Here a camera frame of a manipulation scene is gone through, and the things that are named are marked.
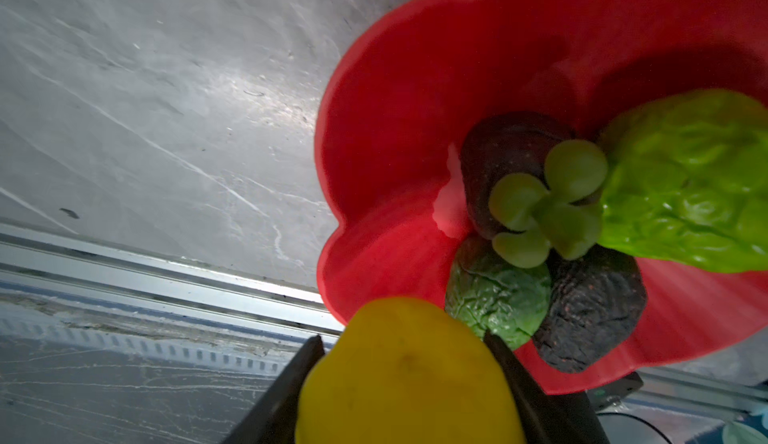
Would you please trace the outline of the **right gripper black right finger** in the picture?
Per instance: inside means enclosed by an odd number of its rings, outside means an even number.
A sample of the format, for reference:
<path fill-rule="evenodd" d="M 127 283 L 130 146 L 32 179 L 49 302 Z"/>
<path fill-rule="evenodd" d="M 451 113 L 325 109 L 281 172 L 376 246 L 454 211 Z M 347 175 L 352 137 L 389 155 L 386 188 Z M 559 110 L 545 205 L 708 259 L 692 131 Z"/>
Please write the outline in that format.
<path fill-rule="evenodd" d="M 528 443 L 609 443 L 585 392 L 548 395 L 501 337 L 486 331 L 483 342 L 503 370 Z"/>

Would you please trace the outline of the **dark brown fake avocado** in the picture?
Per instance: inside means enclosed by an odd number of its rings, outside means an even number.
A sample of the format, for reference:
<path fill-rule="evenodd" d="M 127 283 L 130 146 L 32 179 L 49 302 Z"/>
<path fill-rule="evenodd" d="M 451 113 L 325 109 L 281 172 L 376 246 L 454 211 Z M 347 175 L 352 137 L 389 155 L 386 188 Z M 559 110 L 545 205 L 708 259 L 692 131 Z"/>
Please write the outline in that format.
<path fill-rule="evenodd" d="M 597 363 L 637 327 L 647 304 L 636 259 L 599 245 L 566 260 L 552 254 L 549 310 L 533 336 L 539 357 L 564 373 Z"/>

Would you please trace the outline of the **dark green fake avocado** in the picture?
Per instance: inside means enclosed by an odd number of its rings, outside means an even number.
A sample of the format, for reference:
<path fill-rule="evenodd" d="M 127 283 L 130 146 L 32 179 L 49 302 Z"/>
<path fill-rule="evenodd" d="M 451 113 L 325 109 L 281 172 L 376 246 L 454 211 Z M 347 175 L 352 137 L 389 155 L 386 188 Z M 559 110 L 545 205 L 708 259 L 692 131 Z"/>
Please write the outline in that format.
<path fill-rule="evenodd" d="M 549 269 L 515 267 L 491 243 L 468 237 L 458 248 L 445 294 L 445 311 L 482 338 L 499 336 L 513 351 L 527 344 L 550 305 Z"/>

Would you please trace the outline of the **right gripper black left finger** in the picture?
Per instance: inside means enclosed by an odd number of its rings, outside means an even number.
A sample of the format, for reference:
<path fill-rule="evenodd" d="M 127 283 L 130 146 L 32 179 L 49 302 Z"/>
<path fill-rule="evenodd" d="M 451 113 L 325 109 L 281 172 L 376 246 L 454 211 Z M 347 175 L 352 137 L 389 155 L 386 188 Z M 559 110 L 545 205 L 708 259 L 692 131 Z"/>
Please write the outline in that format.
<path fill-rule="evenodd" d="M 295 443 L 300 391 L 310 371 L 324 355 L 320 335 L 307 339 L 222 444 Z"/>

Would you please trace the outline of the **purple fake mangosteen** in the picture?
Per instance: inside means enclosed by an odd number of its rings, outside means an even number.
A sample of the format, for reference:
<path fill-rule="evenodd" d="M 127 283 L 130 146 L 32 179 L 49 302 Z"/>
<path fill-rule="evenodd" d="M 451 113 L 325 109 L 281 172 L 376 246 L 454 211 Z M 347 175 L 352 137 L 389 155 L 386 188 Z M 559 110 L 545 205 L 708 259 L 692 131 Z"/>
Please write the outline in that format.
<path fill-rule="evenodd" d="M 609 171 L 597 144 L 552 117 L 516 111 L 476 124 L 459 159 L 470 220 L 504 261 L 533 268 L 551 252 L 575 260 L 596 246 Z"/>

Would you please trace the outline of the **green fake lime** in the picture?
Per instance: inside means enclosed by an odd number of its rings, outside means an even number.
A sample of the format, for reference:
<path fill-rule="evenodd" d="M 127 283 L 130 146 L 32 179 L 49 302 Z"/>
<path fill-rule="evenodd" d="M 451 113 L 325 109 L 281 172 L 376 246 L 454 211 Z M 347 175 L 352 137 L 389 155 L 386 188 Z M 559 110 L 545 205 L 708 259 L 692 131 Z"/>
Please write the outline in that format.
<path fill-rule="evenodd" d="M 731 90 L 637 106 L 600 133 L 600 244 L 710 272 L 767 268 L 767 108 Z"/>

